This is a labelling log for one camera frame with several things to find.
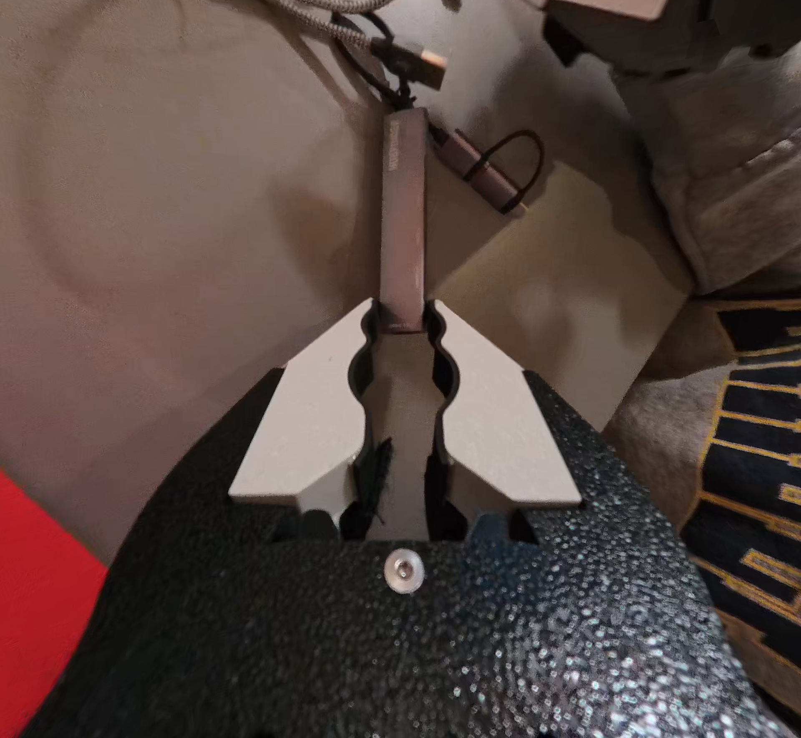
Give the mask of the red plastic bin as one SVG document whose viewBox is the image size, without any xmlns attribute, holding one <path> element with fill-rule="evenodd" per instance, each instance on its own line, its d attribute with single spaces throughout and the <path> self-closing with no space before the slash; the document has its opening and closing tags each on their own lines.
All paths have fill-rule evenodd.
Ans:
<svg viewBox="0 0 801 738">
<path fill-rule="evenodd" d="M 18 736 L 85 632 L 106 568 L 1 473 L 1 736 Z"/>
</svg>

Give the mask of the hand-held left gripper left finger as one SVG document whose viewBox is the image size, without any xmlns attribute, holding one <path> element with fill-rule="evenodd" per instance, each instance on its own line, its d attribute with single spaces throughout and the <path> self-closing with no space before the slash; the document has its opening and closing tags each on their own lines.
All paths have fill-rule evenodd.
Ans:
<svg viewBox="0 0 801 738">
<path fill-rule="evenodd" d="M 378 301 L 367 299 L 280 370 L 280 379 L 228 489 L 235 503 L 326 512 L 356 502 L 354 466 L 372 446 L 362 397 L 372 380 Z"/>
</svg>

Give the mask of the grey usb hub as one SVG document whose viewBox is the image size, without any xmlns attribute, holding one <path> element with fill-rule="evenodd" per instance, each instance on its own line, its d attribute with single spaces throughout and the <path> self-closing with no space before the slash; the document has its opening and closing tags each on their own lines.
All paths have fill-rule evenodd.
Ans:
<svg viewBox="0 0 801 738">
<path fill-rule="evenodd" d="M 380 238 L 381 322 L 389 334 L 424 329 L 426 306 L 426 151 L 424 109 L 384 121 Z"/>
</svg>

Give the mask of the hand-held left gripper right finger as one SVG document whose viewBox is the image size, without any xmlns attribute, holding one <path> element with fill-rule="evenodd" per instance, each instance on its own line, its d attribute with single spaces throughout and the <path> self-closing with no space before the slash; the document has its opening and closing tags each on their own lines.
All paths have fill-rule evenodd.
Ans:
<svg viewBox="0 0 801 738">
<path fill-rule="evenodd" d="M 444 397 L 433 448 L 445 466 L 446 503 L 467 523 L 580 505 L 524 368 L 440 300 L 427 302 L 426 324 Z"/>
</svg>

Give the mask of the short black cable grey plug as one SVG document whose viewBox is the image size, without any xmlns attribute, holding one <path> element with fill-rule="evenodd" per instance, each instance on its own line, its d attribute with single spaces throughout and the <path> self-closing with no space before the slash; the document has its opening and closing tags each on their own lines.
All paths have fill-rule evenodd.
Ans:
<svg viewBox="0 0 801 738">
<path fill-rule="evenodd" d="M 394 32 L 375 13 L 363 13 L 360 17 L 375 28 L 375 35 L 367 35 L 351 18 L 341 13 L 333 13 L 330 23 L 353 32 L 356 36 L 367 38 L 369 55 L 396 78 L 397 84 L 390 86 L 387 81 L 380 80 L 356 58 L 341 37 L 334 39 L 336 50 L 387 107 L 387 115 L 407 109 L 420 109 L 416 106 L 412 84 L 439 91 L 446 74 L 447 60 L 420 45 L 398 42 Z M 494 157 L 500 150 L 521 140 L 530 142 L 534 147 L 533 172 L 524 183 L 514 181 L 494 162 Z M 546 160 L 544 142 L 537 132 L 529 129 L 506 134 L 491 147 L 482 150 L 462 131 L 446 130 L 428 118 L 427 145 L 434 149 L 435 156 L 446 168 L 501 215 L 512 215 L 524 208 L 525 198 L 540 179 Z"/>
</svg>

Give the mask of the person's right forearm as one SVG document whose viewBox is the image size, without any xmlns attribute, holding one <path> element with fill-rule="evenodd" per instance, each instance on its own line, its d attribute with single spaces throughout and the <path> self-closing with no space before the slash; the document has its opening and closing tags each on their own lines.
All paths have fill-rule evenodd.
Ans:
<svg viewBox="0 0 801 738">
<path fill-rule="evenodd" d="M 713 71 L 613 72 L 699 294 L 798 292 L 800 48 Z"/>
</svg>

